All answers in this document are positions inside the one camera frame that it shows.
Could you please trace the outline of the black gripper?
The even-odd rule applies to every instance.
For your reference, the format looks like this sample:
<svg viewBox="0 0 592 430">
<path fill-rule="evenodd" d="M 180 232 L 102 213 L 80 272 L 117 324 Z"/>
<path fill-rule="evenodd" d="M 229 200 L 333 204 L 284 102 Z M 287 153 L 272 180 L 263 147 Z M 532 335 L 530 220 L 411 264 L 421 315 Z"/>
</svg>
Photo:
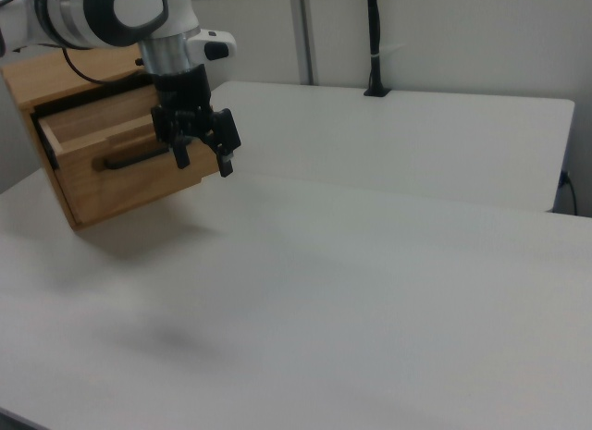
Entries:
<svg viewBox="0 0 592 430">
<path fill-rule="evenodd" d="M 234 151 L 241 146 L 234 117 L 227 108 L 214 112 L 205 65 L 177 75 L 153 76 L 158 103 L 151 109 L 154 132 L 175 156 L 178 168 L 191 164 L 188 145 L 198 138 L 216 154 L 222 178 L 233 172 Z"/>
</svg>

